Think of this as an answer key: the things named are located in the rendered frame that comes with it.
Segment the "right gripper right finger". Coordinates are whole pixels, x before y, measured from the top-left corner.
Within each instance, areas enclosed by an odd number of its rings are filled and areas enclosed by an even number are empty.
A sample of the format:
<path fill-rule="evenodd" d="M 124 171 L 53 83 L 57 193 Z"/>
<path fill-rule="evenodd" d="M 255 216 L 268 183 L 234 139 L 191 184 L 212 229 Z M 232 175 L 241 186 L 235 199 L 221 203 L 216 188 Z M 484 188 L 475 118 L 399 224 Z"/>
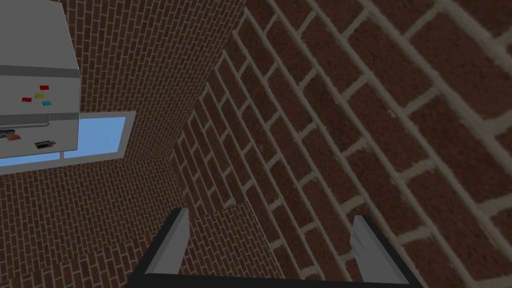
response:
<path fill-rule="evenodd" d="M 367 215 L 354 217 L 350 246 L 364 282 L 420 284 L 395 248 Z"/>

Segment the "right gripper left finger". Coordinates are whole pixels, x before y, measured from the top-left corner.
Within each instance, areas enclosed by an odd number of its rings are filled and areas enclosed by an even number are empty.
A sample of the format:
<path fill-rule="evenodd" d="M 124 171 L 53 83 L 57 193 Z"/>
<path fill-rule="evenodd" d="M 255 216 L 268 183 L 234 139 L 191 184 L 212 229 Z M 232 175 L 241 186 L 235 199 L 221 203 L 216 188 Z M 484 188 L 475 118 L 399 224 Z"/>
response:
<path fill-rule="evenodd" d="M 189 210 L 172 210 L 137 264 L 137 270 L 146 274 L 177 274 L 180 270 L 190 238 Z"/>

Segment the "grey framed window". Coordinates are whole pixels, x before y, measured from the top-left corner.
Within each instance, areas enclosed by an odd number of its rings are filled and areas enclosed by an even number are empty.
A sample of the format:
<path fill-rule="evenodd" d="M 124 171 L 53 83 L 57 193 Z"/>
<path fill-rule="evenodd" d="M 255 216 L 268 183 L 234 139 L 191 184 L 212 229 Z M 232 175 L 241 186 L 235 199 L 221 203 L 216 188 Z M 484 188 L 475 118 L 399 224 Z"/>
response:
<path fill-rule="evenodd" d="M 135 117 L 135 111 L 82 113 L 78 126 L 77 150 L 0 160 L 0 176 L 122 159 Z"/>

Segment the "grey fridge with magnets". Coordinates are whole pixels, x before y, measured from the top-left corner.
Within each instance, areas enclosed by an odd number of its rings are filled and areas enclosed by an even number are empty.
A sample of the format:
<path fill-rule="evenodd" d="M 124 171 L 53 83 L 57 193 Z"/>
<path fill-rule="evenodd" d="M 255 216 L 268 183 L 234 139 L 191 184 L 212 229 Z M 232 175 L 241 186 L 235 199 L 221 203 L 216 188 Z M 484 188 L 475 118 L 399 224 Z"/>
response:
<path fill-rule="evenodd" d="M 0 159 L 76 150 L 80 96 L 62 4 L 0 0 Z"/>

